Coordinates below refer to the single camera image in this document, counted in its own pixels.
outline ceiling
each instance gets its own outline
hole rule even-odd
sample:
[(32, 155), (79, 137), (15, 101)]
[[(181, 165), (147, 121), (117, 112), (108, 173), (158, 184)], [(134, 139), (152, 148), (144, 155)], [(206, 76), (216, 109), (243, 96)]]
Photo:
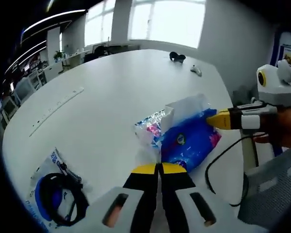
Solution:
[[(54, 0), (52, 6), (47, 11), (50, 0), (34, 1), (10, 1), (8, 6), (2, 6), (5, 14), (10, 20), (1, 22), (8, 29), (5, 36), (3, 51), (3, 69), (8, 66), (24, 52), (46, 40), (47, 31), (51, 28), (61, 26), (61, 30), (66, 28), (70, 22), (76, 20), (85, 12), (73, 13), (54, 19), (33, 27), (22, 35), (22, 32), (32, 24), (62, 12), (89, 9), (102, 0)], [(291, 0), (239, 0), (247, 6), (253, 8), (267, 20), (275, 24), (284, 24), (291, 28)]]

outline black cable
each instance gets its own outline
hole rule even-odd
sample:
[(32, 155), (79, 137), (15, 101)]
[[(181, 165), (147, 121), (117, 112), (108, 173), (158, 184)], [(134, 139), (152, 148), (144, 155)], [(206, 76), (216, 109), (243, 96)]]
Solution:
[[(83, 185), (70, 175), (51, 173), (42, 178), (39, 192), (42, 206), (50, 218), (59, 226), (72, 226), (85, 217), (89, 204), (81, 191), (82, 188)], [(64, 219), (53, 207), (53, 194), (59, 189), (68, 189), (73, 195), (74, 203), (77, 206), (77, 216), (73, 221)]]
[[(236, 142), (234, 142), (232, 145), (230, 145), (228, 148), (226, 148), (221, 154), (219, 154), (211, 163), (208, 164), (208, 166), (206, 167), (206, 171), (205, 171), (205, 180), (206, 180), (206, 184), (208, 186), (208, 188), (210, 189), (210, 191), (212, 193), (215, 194), (215, 191), (213, 190), (212, 188), (212, 185), (210, 184), (210, 181), (209, 181), (209, 175), (208, 175), (208, 172), (209, 172), (209, 168), (222, 156), (224, 155), (227, 151), (229, 151), (233, 146), (235, 146), (236, 144), (238, 144), (240, 141), (244, 140), (244, 139), (247, 139), (247, 138), (253, 138), (253, 137), (260, 137), (260, 136), (264, 136), (266, 135), (267, 133), (263, 133), (261, 135), (256, 135), (256, 136), (253, 136), (253, 135), (250, 135), (250, 136), (245, 136), (245, 137), (242, 137), (240, 139), (238, 139)], [(246, 198), (247, 194), (248, 194), (248, 189), (249, 189), (249, 181), (248, 181), (248, 177), (246, 176), (246, 174), (244, 173), (243, 174), (243, 178), (244, 178), (244, 182), (247, 183), (246, 185), (246, 189), (244, 190), (244, 194), (242, 196), (242, 199), (241, 201), (238, 203), (238, 204), (230, 204), (232, 207), (236, 207), (236, 206), (239, 206), (242, 202), (242, 200), (244, 198)]]

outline hand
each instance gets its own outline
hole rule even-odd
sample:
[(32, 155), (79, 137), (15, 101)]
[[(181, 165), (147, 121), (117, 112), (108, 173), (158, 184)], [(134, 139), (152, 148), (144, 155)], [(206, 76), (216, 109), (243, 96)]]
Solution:
[(255, 137), (257, 143), (279, 142), (283, 147), (291, 148), (291, 108), (278, 112), (276, 123), (261, 120), (261, 126), (267, 125), (267, 136)]

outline white wall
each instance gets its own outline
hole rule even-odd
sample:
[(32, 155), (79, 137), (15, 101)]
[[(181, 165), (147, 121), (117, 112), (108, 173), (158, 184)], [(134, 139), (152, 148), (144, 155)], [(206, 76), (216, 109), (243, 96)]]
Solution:
[[(175, 51), (211, 63), (217, 67), (230, 95), (241, 85), (255, 86), (257, 68), (269, 62), (274, 26), (236, 0), (206, 0), (204, 26), (197, 49), (160, 41), (127, 41), (131, 2), (116, 1), (111, 44), (140, 44), (141, 49)], [(71, 29), (70, 34), (79, 37), (84, 45), (81, 23)], [(76, 41), (73, 39), (71, 44), (81, 44)]]
[(54, 54), (59, 51), (59, 33), (60, 27), (48, 31), (47, 50), (48, 50), (48, 64), (54, 64)]
[(81, 16), (64, 30), (62, 42), (63, 50), (67, 54), (84, 48), (85, 18), (86, 15)]
[(43, 62), (43, 61), (49, 62), (49, 59), (48, 59), (48, 51), (47, 50), (42, 50), (40, 52), (40, 60), (41, 60), (41, 62)]

